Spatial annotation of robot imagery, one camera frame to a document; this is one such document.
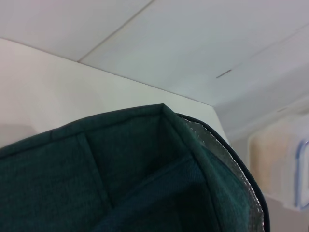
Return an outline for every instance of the dark green fabric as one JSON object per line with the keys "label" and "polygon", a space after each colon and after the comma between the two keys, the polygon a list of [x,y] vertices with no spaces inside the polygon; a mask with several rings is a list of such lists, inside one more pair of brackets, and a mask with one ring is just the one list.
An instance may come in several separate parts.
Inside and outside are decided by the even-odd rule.
{"label": "dark green fabric", "polygon": [[84,118],[0,150],[0,231],[90,232],[143,180],[190,156],[205,182],[122,232],[246,232],[248,193],[165,105]]}

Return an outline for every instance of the black piping edge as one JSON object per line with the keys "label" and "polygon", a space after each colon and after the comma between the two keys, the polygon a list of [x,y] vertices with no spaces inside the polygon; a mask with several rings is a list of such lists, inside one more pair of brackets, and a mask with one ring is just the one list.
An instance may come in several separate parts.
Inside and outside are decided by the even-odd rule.
{"label": "black piping edge", "polygon": [[268,211],[268,207],[267,207],[267,203],[265,201],[264,195],[262,194],[262,192],[261,192],[259,186],[257,185],[255,179],[253,178],[253,176],[251,175],[251,173],[247,169],[246,165],[241,161],[241,159],[239,158],[237,153],[225,141],[225,139],[222,138],[221,135],[219,135],[218,132],[216,132],[208,124],[206,124],[206,123],[204,123],[204,122],[202,122],[202,121],[200,121],[196,118],[187,116],[187,115],[182,115],[182,114],[177,114],[177,115],[181,118],[188,120],[188,121],[202,124],[223,145],[223,147],[231,154],[232,158],[236,161],[236,163],[239,165],[239,167],[244,172],[246,178],[248,179],[249,183],[251,184],[251,187],[253,188],[253,190],[255,192],[256,197],[258,198],[258,200],[261,204],[262,210],[264,212],[264,231],[270,232],[269,211]]}

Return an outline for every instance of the plastic container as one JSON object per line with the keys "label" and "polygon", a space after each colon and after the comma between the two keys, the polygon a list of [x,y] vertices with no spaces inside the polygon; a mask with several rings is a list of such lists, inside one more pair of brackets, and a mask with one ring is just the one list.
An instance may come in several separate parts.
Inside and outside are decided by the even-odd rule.
{"label": "plastic container", "polygon": [[291,116],[249,138],[249,170],[262,192],[284,207],[309,207],[309,116]]}

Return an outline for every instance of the white ceiling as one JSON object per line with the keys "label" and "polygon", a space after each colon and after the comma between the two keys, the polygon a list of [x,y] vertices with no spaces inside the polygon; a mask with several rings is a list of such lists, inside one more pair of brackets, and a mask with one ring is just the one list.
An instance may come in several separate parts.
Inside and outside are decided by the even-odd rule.
{"label": "white ceiling", "polygon": [[233,139],[309,93],[308,12],[307,0],[1,0],[0,37],[213,105]]}

